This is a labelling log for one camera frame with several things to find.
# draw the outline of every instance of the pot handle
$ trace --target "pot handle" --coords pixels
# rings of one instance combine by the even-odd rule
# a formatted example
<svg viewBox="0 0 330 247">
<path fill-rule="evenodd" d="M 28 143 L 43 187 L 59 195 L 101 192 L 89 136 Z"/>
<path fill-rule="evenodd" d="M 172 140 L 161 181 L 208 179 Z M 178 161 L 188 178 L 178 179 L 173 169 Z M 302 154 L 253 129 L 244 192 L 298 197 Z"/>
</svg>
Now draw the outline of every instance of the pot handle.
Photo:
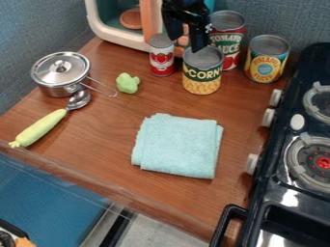
<svg viewBox="0 0 330 247">
<path fill-rule="evenodd" d="M 227 205 L 221 215 L 209 247 L 221 246 L 230 221 L 234 218 L 244 221 L 246 216 L 247 210 L 245 208 L 236 205 Z"/>
<path fill-rule="evenodd" d="M 103 86 L 104 88 L 107 88 L 107 89 L 113 91 L 114 94 L 112 94 L 112 95 L 108 95 L 108 94 L 105 93 L 104 91 L 101 91 L 101 90 L 99 90 L 99 89 L 93 88 L 93 87 L 91 87 L 91 86 L 89 86 L 89 85 L 86 85 L 85 83 L 80 82 L 80 84 L 83 85 L 84 87 L 86 87 L 86 88 L 88 88 L 88 89 L 90 89 L 90 90 L 97 91 L 98 93 L 103 94 L 104 96 L 107 96 L 107 97 L 115 97 L 115 96 L 118 95 L 118 91 L 117 91 L 116 89 L 114 89 L 114 88 L 112 88 L 112 87 L 110 87 L 110 86 L 108 86 L 108 85 L 105 85 L 104 83 L 101 83 L 101 82 L 99 82 L 99 81 L 93 79 L 92 77 L 87 76 L 87 78 L 89 78 L 91 81 L 94 81 L 95 83 L 97 83 L 97 84 Z"/>
</svg>

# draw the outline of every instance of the toy can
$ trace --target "toy can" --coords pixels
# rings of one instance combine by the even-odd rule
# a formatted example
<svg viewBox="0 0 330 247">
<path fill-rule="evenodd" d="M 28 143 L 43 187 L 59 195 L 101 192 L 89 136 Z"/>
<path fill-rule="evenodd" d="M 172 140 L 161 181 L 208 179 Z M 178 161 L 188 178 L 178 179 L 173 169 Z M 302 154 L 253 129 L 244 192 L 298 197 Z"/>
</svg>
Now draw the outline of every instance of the toy can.
<svg viewBox="0 0 330 247">
<path fill-rule="evenodd" d="M 260 35 L 251 39 L 245 74 L 259 83 L 277 81 L 284 72 L 288 56 L 289 43 L 274 35 Z"/>
<path fill-rule="evenodd" d="M 220 11 L 213 13 L 210 21 L 212 30 L 209 34 L 209 44 L 221 49 L 225 55 L 223 70 L 235 68 L 246 32 L 243 15 L 233 11 Z"/>
<path fill-rule="evenodd" d="M 188 47 L 183 55 L 182 84 L 195 95 L 209 95 L 220 87 L 224 55 L 213 46 L 193 53 Z"/>
<path fill-rule="evenodd" d="M 150 42 L 151 71 L 156 76 L 168 76 L 175 70 L 174 46 L 167 34 L 155 34 Z"/>
</svg>

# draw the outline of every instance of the gray wall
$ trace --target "gray wall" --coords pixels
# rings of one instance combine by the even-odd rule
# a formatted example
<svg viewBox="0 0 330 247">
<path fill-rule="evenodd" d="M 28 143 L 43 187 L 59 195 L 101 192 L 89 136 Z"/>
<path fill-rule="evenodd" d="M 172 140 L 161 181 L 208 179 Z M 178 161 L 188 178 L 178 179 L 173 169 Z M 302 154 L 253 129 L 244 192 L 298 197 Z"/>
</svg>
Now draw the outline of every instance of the gray wall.
<svg viewBox="0 0 330 247">
<path fill-rule="evenodd" d="M 330 41 L 330 0 L 225 1 L 217 3 L 245 16 L 246 43 L 256 35 L 279 35 L 298 53 L 313 42 Z"/>
<path fill-rule="evenodd" d="M 83 0 L 1 0 L 0 115 L 35 86 L 29 72 L 40 57 L 73 49 L 86 32 Z"/>
</svg>

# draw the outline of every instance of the small pot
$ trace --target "small pot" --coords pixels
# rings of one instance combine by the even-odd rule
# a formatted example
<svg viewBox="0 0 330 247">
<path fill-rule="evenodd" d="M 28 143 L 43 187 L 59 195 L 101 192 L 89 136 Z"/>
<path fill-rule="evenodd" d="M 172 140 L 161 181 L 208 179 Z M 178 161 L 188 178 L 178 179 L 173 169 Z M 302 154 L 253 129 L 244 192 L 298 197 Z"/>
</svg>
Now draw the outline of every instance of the small pot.
<svg viewBox="0 0 330 247">
<path fill-rule="evenodd" d="M 118 94 L 115 89 L 89 77 L 90 69 L 90 61 L 80 53 L 56 52 L 39 59 L 31 68 L 31 77 L 48 96 L 72 96 L 84 87 L 109 97 Z M 108 95 L 89 86 L 91 80 L 115 93 Z"/>
</svg>

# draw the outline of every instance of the folded washcloth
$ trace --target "folded washcloth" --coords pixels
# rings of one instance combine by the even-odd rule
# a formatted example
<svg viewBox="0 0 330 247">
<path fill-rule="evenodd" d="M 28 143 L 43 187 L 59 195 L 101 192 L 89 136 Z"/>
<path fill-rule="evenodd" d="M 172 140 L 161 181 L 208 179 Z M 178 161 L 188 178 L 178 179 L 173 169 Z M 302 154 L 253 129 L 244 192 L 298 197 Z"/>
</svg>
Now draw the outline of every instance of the folded washcloth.
<svg viewBox="0 0 330 247">
<path fill-rule="evenodd" d="M 143 170 L 214 178 L 222 132 L 214 120 L 156 114 L 141 125 L 132 164 Z"/>
</svg>

